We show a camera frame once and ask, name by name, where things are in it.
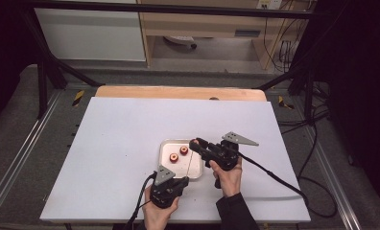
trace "round orange object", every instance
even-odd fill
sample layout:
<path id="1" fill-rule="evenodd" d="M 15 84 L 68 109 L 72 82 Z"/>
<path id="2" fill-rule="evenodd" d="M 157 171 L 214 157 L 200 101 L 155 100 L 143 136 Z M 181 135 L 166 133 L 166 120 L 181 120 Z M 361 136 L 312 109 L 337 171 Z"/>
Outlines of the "round orange object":
<path id="1" fill-rule="evenodd" d="M 180 153 L 181 153 L 182 155 L 187 154 L 188 151 L 189 151 L 189 148 L 187 148 L 186 146 L 182 146 L 182 147 L 180 147 Z"/>
<path id="2" fill-rule="evenodd" d="M 170 161 L 171 161 L 172 163 L 176 163 L 176 162 L 178 162 L 178 155 L 175 154 L 175 153 L 170 154 Z"/>

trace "metal frame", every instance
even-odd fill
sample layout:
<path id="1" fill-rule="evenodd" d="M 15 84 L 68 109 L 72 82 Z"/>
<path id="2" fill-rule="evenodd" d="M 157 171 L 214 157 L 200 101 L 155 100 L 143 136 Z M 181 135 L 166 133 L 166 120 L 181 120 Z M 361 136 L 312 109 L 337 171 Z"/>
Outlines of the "metal frame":
<path id="1" fill-rule="evenodd" d="M 297 112 L 299 113 L 301 119 L 305 119 L 304 108 L 301 99 L 298 96 L 292 97 L 295 106 L 297 107 Z M 306 132 L 309 137 L 309 141 L 313 144 L 315 131 L 311 126 L 307 126 Z M 338 208 L 340 211 L 340 216 L 344 222 L 345 228 L 349 230 L 360 230 L 361 225 L 354 213 L 354 210 L 349 204 L 348 198 L 345 195 L 343 186 L 340 184 L 340 180 L 334 173 L 331 167 L 326 153 L 322 149 L 321 142 L 318 141 L 315 147 L 315 156 L 319 163 L 321 172 L 327 182 L 327 186 L 330 189 L 331 194 L 336 199 Z"/>
<path id="2" fill-rule="evenodd" d="M 46 113 L 42 116 L 40 120 L 36 121 L 34 127 L 32 128 L 31 132 L 29 133 L 28 137 L 26 138 L 19 152 L 13 159 L 4 177 L 2 178 L 0 182 L 0 207 L 4 202 L 5 198 L 7 197 L 14 181 L 19 175 L 20 170 L 22 169 L 23 165 L 28 159 L 29 154 L 34 148 L 35 143 L 38 137 L 40 136 L 40 133 L 45 128 L 50 116 L 55 110 L 56 105 L 58 104 L 59 96 L 62 94 L 62 92 L 62 90 L 56 90 L 56 92 L 52 95 Z"/>

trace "small white tray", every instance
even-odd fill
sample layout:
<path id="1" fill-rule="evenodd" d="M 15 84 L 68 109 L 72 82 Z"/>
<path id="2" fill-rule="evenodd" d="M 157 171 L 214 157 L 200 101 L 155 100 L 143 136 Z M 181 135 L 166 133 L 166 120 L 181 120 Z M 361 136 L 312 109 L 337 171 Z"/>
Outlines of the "small white tray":
<path id="1" fill-rule="evenodd" d="M 190 179 L 197 179 L 202 175 L 202 158 L 200 155 L 190 149 L 186 155 L 180 153 L 180 147 L 189 148 L 189 142 L 190 140 L 165 140 L 160 144 L 159 165 L 174 172 L 175 178 L 182 178 L 187 175 Z M 178 162 L 172 163 L 170 161 L 170 154 L 172 153 L 178 155 Z"/>

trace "black rod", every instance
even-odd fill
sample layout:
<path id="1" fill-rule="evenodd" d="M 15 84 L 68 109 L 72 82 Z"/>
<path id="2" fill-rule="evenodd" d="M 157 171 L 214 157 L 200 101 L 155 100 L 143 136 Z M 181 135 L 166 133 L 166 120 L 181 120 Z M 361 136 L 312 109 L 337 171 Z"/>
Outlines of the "black rod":
<path id="1" fill-rule="evenodd" d="M 160 12 L 296 19 L 318 19 L 330 16 L 326 13 L 309 11 L 275 11 L 258 9 L 173 6 L 153 4 L 99 3 L 51 0 L 24 0 L 22 1 L 22 3 L 27 4 L 33 8 L 100 12 Z"/>

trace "gray floor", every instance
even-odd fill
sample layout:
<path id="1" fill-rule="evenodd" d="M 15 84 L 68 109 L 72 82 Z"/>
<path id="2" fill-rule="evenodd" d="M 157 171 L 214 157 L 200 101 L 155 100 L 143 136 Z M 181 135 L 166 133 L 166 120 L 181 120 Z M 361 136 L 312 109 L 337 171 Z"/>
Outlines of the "gray floor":
<path id="1" fill-rule="evenodd" d="M 230 40 L 203 38 L 197 49 L 200 55 L 189 56 L 188 48 L 168 44 L 158 40 L 155 50 L 154 66 L 151 69 L 125 67 L 122 70 L 83 69 L 89 77 L 108 84 L 145 84 L 145 85 L 182 85 L 182 86 L 214 86 L 249 88 L 257 86 L 274 77 L 268 71 L 256 70 L 251 64 L 257 58 L 250 52 L 250 43 Z M 204 52 L 202 46 L 209 47 Z M 184 64 L 183 59 L 192 59 Z M 61 165 L 68 152 L 68 145 L 73 142 L 72 133 L 78 131 L 89 98 L 96 89 L 82 85 L 78 80 L 68 77 L 70 86 L 60 92 L 57 104 L 50 120 L 30 152 L 28 159 L 12 189 L 0 208 L 0 229 L 63 229 L 61 225 L 39 220 L 44 206 L 44 197 L 50 194 Z M 36 122 L 38 95 L 36 85 L 36 69 L 26 69 L 21 75 L 10 103 L 0 117 L 0 181 L 5 175 L 12 160 L 17 155 L 28 133 Z M 300 120 L 297 109 L 289 109 L 278 105 L 278 96 L 282 95 L 287 104 L 294 104 L 299 97 L 291 98 L 283 90 L 288 82 L 279 84 L 276 89 L 267 92 L 268 100 L 273 103 L 273 110 L 278 121 Z M 83 88 L 84 96 L 79 106 L 71 106 L 76 93 Z M 331 166 L 338 176 L 352 209 L 363 229 L 380 229 L 380 199 L 370 186 L 361 168 L 352 167 L 347 162 L 344 145 L 341 143 L 333 121 L 322 120 L 317 124 L 319 139 Z M 292 165 L 297 173 L 311 148 L 307 131 L 304 128 L 283 135 Z M 326 185 L 316 157 L 313 157 L 303 175 L 316 179 Z M 301 188 L 310 198 L 310 206 L 321 213 L 332 211 L 330 198 L 313 184 L 302 181 Z M 345 229 L 341 216 L 320 218 L 311 214 L 312 221 L 299 225 L 301 229 Z M 91 228 L 89 226 L 76 229 L 110 229 L 108 225 Z M 296 229 L 290 224 L 271 224 L 272 229 Z"/>

